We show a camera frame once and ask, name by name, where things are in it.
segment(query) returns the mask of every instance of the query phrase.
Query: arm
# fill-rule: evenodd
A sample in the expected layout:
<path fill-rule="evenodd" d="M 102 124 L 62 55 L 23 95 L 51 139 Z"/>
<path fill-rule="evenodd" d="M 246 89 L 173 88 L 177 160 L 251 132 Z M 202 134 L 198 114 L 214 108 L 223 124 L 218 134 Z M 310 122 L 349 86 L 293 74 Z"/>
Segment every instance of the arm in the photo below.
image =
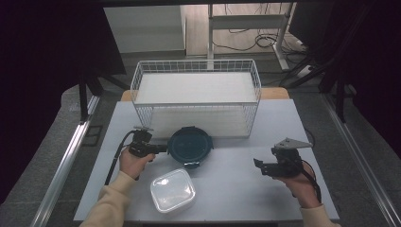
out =
<path fill-rule="evenodd" d="M 120 155 L 120 171 L 117 178 L 102 187 L 99 200 L 92 207 L 88 217 L 80 226 L 122 226 L 125 212 L 130 205 L 128 194 L 135 185 L 135 178 L 145 168 L 147 162 L 153 160 L 154 154 L 144 158 L 131 155 L 127 149 Z"/>
<path fill-rule="evenodd" d="M 313 174 L 312 169 L 304 164 L 304 169 L 309 174 Z M 319 203 L 310 181 L 302 174 L 294 178 L 276 178 L 286 184 L 292 195 L 297 198 L 301 205 L 301 214 L 304 219 L 305 227 L 340 227 L 331 222 L 324 205 Z"/>

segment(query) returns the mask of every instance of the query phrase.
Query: metal frame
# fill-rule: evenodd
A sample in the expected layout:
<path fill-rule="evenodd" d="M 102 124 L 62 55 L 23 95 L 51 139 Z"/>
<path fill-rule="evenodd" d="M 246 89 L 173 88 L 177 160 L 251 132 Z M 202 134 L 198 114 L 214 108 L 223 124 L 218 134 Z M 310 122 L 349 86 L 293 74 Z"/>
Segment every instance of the metal frame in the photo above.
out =
<path fill-rule="evenodd" d="M 371 167 L 369 166 L 363 155 L 362 150 L 360 150 L 352 133 L 348 130 L 347 125 L 345 123 L 342 123 L 340 118 L 337 116 L 334 104 L 328 96 L 329 95 L 322 95 L 322 99 L 326 106 L 326 109 L 328 110 L 334 123 L 336 124 L 336 127 L 339 130 L 340 135 L 345 142 L 345 145 L 348 147 L 351 156 L 354 158 L 354 161 L 359 168 L 359 171 L 366 184 L 368 185 L 372 195 L 374 196 L 381 212 L 383 213 L 384 218 L 387 220 L 389 226 L 391 227 L 401 226 L 401 219 L 398 216 L 389 195 L 372 171 Z"/>
<path fill-rule="evenodd" d="M 75 157 L 77 156 L 83 137 L 89 128 L 98 101 L 99 97 L 97 96 L 92 96 L 91 100 L 89 101 L 88 118 L 85 122 L 77 126 L 73 138 L 71 139 L 70 144 L 68 145 L 68 148 L 61 159 L 59 168 L 57 169 L 53 180 L 47 188 L 44 199 L 42 200 L 41 205 L 39 206 L 39 209 L 30 224 L 31 227 L 45 226 L 48 222 L 67 179 L 68 173 L 70 172 L 71 166 L 73 165 Z"/>
<path fill-rule="evenodd" d="M 219 29 L 268 29 L 277 28 L 279 34 L 276 43 L 273 45 L 274 53 L 283 71 L 289 71 L 286 58 L 283 55 L 281 46 L 286 34 L 289 17 L 293 3 L 290 3 L 285 14 L 274 15 L 223 15 L 213 16 L 213 5 L 209 5 L 209 42 L 207 59 L 214 58 L 213 30 Z"/>

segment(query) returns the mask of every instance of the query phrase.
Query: white table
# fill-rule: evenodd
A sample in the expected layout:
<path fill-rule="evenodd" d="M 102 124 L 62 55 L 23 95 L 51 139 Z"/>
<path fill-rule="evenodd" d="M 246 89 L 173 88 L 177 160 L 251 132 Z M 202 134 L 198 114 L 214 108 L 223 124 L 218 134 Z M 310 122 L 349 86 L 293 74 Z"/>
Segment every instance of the white table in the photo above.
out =
<path fill-rule="evenodd" d="M 84 220 L 96 203 L 113 156 L 124 135 L 139 125 L 131 102 L 118 102 L 92 175 L 82 196 L 74 220 Z M 263 176 L 253 158 L 275 163 L 270 148 L 284 138 L 306 141 L 305 131 L 293 100 L 261 100 L 253 131 L 247 139 L 214 139 L 213 149 L 202 166 L 188 170 L 197 191 L 195 202 L 174 215 L 157 211 L 150 195 L 150 183 L 157 177 L 183 167 L 166 153 L 158 154 L 147 165 L 131 191 L 131 206 L 126 220 L 141 222 L 279 222 L 301 220 L 299 204 L 281 182 Z M 166 144 L 166 141 L 151 141 Z M 328 216 L 339 216 L 311 148 L 298 149 L 301 157 L 315 169 Z M 114 170 L 116 176 L 119 165 Z"/>

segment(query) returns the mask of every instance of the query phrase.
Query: white wall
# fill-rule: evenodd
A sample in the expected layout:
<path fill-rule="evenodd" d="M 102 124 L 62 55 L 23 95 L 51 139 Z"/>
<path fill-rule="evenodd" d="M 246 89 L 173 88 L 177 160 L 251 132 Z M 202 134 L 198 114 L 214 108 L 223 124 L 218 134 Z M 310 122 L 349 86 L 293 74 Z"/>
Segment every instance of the white wall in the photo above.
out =
<path fill-rule="evenodd" d="M 180 6 L 105 8 L 120 53 L 184 50 Z"/>

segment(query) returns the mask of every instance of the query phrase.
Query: beige sleeve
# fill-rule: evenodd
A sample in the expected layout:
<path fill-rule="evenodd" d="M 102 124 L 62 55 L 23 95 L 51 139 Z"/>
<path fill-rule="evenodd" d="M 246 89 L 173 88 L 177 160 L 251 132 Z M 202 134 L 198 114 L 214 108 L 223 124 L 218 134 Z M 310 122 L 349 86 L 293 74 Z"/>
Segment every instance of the beige sleeve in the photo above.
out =
<path fill-rule="evenodd" d="M 122 226 L 134 184 L 133 178 L 120 171 L 112 183 L 102 187 L 97 203 L 80 226 Z"/>
<path fill-rule="evenodd" d="M 324 205 L 316 208 L 301 208 L 301 214 L 304 219 L 304 227 L 340 227 L 339 224 L 331 222 Z"/>

